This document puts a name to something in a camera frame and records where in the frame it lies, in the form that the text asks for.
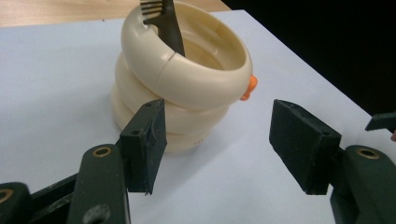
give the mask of dark wall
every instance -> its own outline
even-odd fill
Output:
[[[247,11],[369,114],[396,110],[393,1],[223,2]]]

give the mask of bolt hole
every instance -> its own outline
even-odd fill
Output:
[[[92,154],[95,157],[105,157],[111,153],[111,148],[109,147],[99,147]]]
[[[359,149],[358,154],[367,158],[367,159],[371,159],[371,160],[379,159],[379,155],[370,149],[365,149],[365,148]]]
[[[82,218],[83,224],[101,224],[110,217],[110,208],[107,204],[98,204],[88,210]]]
[[[13,189],[0,189],[0,203],[8,200],[14,193]]]
[[[131,134],[132,134],[132,135],[139,135],[140,132],[139,132],[139,131],[132,131]]]

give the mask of stacked plastic rings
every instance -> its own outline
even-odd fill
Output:
[[[186,57],[143,24],[137,7],[122,26],[111,93],[114,119],[122,129],[142,104],[165,100],[166,152],[200,145],[229,105],[252,91],[250,56],[238,36],[197,7],[175,2],[175,8]]]

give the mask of white surface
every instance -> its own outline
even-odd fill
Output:
[[[165,155],[151,196],[130,194],[133,223],[334,223],[327,196],[306,196],[268,141],[272,104],[301,105],[396,161],[390,133],[245,11],[214,13],[244,40],[259,79],[247,102],[195,150]],[[82,154],[115,143],[109,94],[122,20],[0,29],[0,183],[35,192],[78,171]]]

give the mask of orange plastic piece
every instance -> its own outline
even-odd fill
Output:
[[[250,76],[250,80],[247,86],[247,91],[241,97],[240,99],[241,101],[246,101],[250,97],[250,93],[253,92],[253,90],[256,88],[258,82],[259,80],[255,76],[253,75]]]

